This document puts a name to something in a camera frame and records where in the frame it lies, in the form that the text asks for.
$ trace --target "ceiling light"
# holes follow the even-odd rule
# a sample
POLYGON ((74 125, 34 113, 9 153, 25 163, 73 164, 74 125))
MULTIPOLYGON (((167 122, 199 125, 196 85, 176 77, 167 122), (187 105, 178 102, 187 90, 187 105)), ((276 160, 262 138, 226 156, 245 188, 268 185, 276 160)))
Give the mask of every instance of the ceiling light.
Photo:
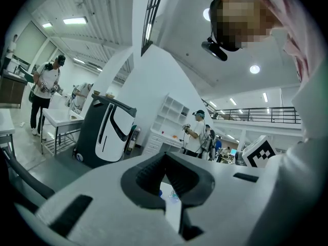
POLYGON ((267 97, 267 94, 266 93, 263 93, 263 97, 264 97, 264 101, 265 102, 268 102, 268 97, 267 97))
POLYGON ((76 58, 73 58, 75 61, 78 61, 78 62, 80 62, 80 63, 82 63, 82 64, 85 64, 82 60, 80 60, 80 59, 76 59, 76 58))
POLYGON ((152 24, 147 25, 146 39, 150 39, 150 31, 152 30, 152 24))
POLYGON ((209 15, 209 8, 206 8, 203 12, 203 17, 207 20, 207 21, 211 21, 210 20, 210 15, 209 15))
POLYGON ((210 103, 211 103, 214 107, 217 107, 212 101, 210 101, 210 103))
POLYGON ((44 25, 42 25, 44 28, 47 28, 47 27, 52 27, 52 24, 51 23, 46 23, 44 25))
POLYGON ((237 105, 237 103, 236 103, 232 98, 230 98, 230 101, 231 101, 232 104, 234 104, 235 106, 237 105))
POLYGON ((88 21, 85 17, 80 17, 80 18, 69 18, 69 19, 64 19, 63 20, 66 25, 71 25, 71 24, 86 24, 88 21))
POLYGON ((258 72, 260 72, 260 67, 259 66, 251 66, 250 72, 253 74, 257 74, 258 72))

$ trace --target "metal railing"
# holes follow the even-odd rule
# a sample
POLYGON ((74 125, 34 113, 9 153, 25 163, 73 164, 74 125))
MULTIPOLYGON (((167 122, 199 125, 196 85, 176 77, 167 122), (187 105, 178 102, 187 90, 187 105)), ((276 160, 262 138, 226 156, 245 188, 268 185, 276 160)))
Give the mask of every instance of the metal railing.
POLYGON ((219 120, 301 124, 301 118, 294 107, 215 110, 210 116, 219 120))
POLYGON ((143 55, 147 51, 147 49, 153 44, 153 42, 150 41, 150 36, 152 34, 152 29, 154 27, 154 22, 155 22, 159 3, 160 0, 148 0, 145 23, 143 25, 144 28, 142 34, 141 55, 143 55))

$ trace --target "white t-shirt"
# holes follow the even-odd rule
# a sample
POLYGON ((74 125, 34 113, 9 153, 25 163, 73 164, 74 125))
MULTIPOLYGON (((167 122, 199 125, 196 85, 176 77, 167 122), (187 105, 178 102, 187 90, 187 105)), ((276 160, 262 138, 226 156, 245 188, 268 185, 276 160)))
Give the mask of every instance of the white t-shirt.
MULTIPOLYGON (((14 41, 11 41, 9 44, 8 50, 15 51, 15 49, 16 49, 16 43, 14 41)), ((6 58, 12 59, 12 55, 13 55, 13 53, 7 53, 6 58)))
MULTIPOLYGON (((90 90, 88 90, 88 83, 83 83, 77 87, 79 93, 83 96, 88 96, 90 90)), ((82 96, 76 96, 74 103, 77 107, 81 107, 85 101, 85 98, 82 96)))
MULTIPOLYGON (((37 69, 36 73, 38 73, 40 75, 40 78, 39 79, 47 82, 47 88, 49 90, 51 90, 51 88, 53 87, 53 84, 55 82, 58 83, 60 73, 59 73, 59 69, 56 69, 56 70, 54 70, 54 69, 53 70, 46 70, 45 69, 45 65, 47 63, 48 62, 43 63, 37 69)), ((38 97, 41 97, 41 98, 51 98, 50 92, 41 92, 41 90, 39 89, 39 86, 38 85, 35 85, 34 94, 36 96, 38 96, 38 97)))
POLYGON ((203 143, 204 132, 206 131, 204 120, 196 121, 195 125, 190 127, 190 129, 198 135, 198 138, 190 136, 186 149, 199 154, 202 152, 200 145, 203 143))

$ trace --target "black pants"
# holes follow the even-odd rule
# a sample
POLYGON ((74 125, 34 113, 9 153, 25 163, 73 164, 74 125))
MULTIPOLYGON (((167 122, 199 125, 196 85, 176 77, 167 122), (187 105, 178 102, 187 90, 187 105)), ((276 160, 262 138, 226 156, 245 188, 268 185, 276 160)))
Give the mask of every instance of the black pants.
MULTIPOLYGON (((31 112, 31 128, 33 129, 36 128, 36 115, 39 109, 41 109, 39 124, 37 125, 38 133, 40 133, 40 129, 41 129, 42 109, 47 109, 49 107, 49 104, 50 104, 49 98, 42 98, 34 95, 33 102, 32 102, 32 112, 31 112)), ((45 117, 42 118, 42 127, 44 123, 45 123, 45 117)))
POLYGON ((7 58, 7 57, 4 58, 4 64, 2 65, 0 75, 2 75, 4 69, 7 69, 8 65, 10 63, 10 60, 11 60, 10 58, 7 58))
POLYGON ((195 153, 195 152, 192 152, 192 151, 190 151, 190 150, 187 150, 187 152, 186 152, 186 155, 188 155, 188 156, 192 156, 192 157, 198 157, 198 153, 195 153))

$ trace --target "blue shirt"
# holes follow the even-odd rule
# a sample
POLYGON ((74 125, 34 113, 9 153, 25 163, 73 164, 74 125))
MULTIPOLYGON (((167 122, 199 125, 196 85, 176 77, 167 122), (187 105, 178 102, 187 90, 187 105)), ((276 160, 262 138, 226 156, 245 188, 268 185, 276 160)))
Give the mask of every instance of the blue shirt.
POLYGON ((222 148, 222 143, 221 143, 220 140, 217 140, 217 141, 216 141, 216 144, 215 144, 215 149, 218 150, 218 149, 220 149, 220 148, 222 148))

